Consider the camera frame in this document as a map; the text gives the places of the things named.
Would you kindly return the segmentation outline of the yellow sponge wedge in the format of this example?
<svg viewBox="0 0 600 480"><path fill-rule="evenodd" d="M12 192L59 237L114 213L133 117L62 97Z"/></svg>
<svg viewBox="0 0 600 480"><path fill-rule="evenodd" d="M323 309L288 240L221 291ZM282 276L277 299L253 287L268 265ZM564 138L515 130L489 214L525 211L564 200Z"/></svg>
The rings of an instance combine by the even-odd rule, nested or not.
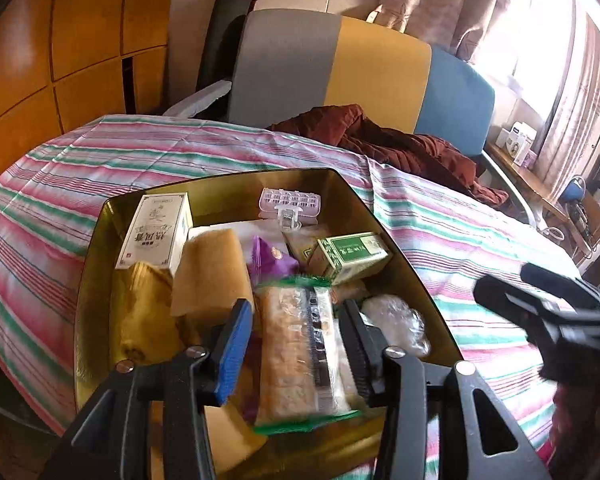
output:
<svg viewBox="0 0 600 480"><path fill-rule="evenodd" d="M173 279L171 314L221 324L240 298L251 302L252 289L235 231L204 231L186 242Z"/></svg>

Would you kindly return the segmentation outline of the purple snack packet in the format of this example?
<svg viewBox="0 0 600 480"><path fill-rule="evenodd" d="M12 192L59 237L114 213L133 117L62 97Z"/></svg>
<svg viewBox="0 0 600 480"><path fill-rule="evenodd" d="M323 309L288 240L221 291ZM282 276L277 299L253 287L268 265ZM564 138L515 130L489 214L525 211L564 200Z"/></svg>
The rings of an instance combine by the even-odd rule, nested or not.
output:
<svg viewBox="0 0 600 480"><path fill-rule="evenodd" d="M247 268L251 283L259 285L296 274L300 270L300 263L262 237L256 236Z"/></svg>

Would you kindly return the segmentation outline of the yellow knitted sock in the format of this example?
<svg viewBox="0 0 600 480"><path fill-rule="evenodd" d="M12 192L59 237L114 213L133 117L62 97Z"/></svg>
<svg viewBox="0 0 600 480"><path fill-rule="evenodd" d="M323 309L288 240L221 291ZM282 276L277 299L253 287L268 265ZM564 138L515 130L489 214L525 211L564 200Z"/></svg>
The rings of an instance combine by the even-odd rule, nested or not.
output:
<svg viewBox="0 0 600 480"><path fill-rule="evenodd" d="M122 280L118 350L140 365L170 361L184 350L178 319L171 315L171 275L139 261L122 271Z"/></svg>

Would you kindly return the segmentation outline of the green small box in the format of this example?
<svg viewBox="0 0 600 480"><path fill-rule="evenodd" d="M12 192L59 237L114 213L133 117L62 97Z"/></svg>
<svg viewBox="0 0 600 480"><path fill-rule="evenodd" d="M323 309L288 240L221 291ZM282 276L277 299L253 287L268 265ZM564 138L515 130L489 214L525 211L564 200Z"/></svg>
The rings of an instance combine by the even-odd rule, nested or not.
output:
<svg viewBox="0 0 600 480"><path fill-rule="evenodd" d="M306 264L306 272L340 285L380 272L392 252L382 238L364 232L320 238Z"/></svg>

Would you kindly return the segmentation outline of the yellow sponge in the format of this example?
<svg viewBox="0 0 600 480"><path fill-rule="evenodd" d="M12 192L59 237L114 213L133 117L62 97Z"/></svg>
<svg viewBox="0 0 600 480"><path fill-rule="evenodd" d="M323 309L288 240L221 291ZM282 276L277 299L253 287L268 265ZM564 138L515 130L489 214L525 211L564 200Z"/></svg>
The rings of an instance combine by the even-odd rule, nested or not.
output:
<svg viewBox="0 0 600 480"><path fill-rule="evenodd" d="M244 421L235 405L227 402L222 408L206 406L212 462L216 475L226 474L265 445L265 436L256 434ZM150 478L163 479L163 402L150 404L148 448Z"/></svg>

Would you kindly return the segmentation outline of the white medicine box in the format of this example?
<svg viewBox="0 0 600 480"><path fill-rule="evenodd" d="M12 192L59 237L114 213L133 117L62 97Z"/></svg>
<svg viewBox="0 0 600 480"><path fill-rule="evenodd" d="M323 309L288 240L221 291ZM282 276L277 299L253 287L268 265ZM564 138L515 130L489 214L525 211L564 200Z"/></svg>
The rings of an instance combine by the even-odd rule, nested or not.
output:
<svg viewBox="0 0 600 480"><path fill-rule="evenodd" d="M144 195L126 231L116 269L143 262L174 276L192 227L187 193Z"/></svg>

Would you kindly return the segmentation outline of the green cracker packet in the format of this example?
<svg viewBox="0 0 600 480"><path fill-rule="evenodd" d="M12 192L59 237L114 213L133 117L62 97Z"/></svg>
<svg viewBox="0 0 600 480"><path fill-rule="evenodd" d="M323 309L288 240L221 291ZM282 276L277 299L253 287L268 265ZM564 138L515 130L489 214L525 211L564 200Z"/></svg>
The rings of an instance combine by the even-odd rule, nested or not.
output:
<svg viewBox="0 0 600 480"><path fill-rule="evenodd" d="M330 231L324 224L316 226L302 226L297 231L283 232L290 254L299 261L302 266L309 262L317 241L329 237Z"/></svg>

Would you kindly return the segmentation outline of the wooden side table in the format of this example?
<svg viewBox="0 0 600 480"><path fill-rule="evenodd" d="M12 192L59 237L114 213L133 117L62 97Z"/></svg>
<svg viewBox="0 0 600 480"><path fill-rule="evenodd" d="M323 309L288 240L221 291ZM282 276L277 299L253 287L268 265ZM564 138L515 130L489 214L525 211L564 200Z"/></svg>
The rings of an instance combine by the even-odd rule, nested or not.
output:
<svg viewBox="0 0 600 480"><path fill-rule="evenodd" d="M568 232L573 252L580 252L588 258L592 254L588 241L578 231L566 208L558 203L558 200L550 198L550 192L540 179L531 170L515 165L506 151L494 143L488 142L484 149L507 174L509 180L515 183L516 189L524 196L531 210L537 211L543 220L550 219L551 226L556 224L558 228Z"/></svg>

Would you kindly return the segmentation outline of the gold metal tin box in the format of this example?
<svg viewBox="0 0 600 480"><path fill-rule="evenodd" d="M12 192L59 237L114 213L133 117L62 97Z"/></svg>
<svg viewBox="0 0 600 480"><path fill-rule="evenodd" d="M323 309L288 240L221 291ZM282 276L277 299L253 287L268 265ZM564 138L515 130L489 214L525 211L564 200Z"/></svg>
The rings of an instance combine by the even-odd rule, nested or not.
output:
<svg viewBox="0 0 600 480"><path fill-rule="evenodd" d="M366 278L374 294L401 297L424 318L431 344L428 362L450 366L460 359L434 300L389 231L374 217L370 200L359 198L341 174L329 168L242 172L160 186L185 192L195 226L253 220L264 188L286 188L321 196L321 222L336 234L375 232L392 251L384 270ZM123 287L116 266L140 191L114 196L102 205L88 246L76 300L74 391L83 405L108 376L117 355L117 314ZM311 432L276 434L257 453L224 472L227 479L331 479L370 463L378 453L385 413L370 410Z"/></svg>

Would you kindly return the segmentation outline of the dark red jacket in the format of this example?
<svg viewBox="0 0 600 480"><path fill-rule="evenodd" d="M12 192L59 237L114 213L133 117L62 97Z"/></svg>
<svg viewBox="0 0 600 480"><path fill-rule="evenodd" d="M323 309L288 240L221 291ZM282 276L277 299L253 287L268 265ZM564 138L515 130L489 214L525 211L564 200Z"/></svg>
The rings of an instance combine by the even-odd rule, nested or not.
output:
<svg viewBox="0 0 600 480"><path fill-rule="evenodd" d="M498 208L507 192L478 182L478 166L448 141L382 128L356 104L318 106L268 127L364 155Z"/></svg>

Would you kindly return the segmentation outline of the white boxes on table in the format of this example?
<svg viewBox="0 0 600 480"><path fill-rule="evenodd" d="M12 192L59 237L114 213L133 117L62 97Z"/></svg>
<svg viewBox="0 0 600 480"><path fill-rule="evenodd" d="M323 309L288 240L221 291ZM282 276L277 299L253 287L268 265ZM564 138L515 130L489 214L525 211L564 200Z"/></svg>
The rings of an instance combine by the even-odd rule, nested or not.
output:
<svg viewBox="0 0 600 480"><path fill-rule="evenodd" d="M509 129L501 128L495 146L505 152L516 166L521 166L531 151L536 130L525 122L514 122Z"/></svg>

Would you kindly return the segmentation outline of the striped bed sheet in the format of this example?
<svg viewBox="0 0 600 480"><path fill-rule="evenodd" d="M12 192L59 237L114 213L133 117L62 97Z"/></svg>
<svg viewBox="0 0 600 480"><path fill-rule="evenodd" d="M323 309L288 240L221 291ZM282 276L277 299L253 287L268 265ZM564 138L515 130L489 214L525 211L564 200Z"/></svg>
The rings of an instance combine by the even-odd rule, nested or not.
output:
<svg viewBox="0 0 600 480"><path fill-rule="evenodd" d="M109 115L23 155L0 175L0 367L47 426L74 419L74 318L88 244L110 197L171 182L282 168L344 177L411 263L464 357L542 456L555 385L524 333L479 307L477 278L524 263L573 276L535 229L393 166L288 133L206 120Z"/></svg>

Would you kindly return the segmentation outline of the black rolled mat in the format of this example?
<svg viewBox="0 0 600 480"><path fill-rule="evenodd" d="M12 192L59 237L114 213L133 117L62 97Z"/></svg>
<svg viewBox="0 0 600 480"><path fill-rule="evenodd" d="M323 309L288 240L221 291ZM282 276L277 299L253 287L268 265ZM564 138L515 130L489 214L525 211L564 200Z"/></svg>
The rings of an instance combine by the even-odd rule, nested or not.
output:
<svg viewBox="0 0 600 480"><path fill-rule="evenodd" d="M234 73L237 51L254 0L214 0L202 48L196 90Z"/></svg>

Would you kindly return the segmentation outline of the wooden wardrobe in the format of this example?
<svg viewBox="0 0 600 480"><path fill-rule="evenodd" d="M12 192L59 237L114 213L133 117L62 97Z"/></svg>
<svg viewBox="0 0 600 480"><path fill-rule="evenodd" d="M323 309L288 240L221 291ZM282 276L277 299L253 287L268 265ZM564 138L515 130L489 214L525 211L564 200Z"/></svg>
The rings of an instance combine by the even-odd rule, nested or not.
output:
<svg viewBox="0 0 600 480"><path fill-rule="evenodd" d="M166 100L171 0L12 0L0 15L0 174L43 142Z"/></svg>

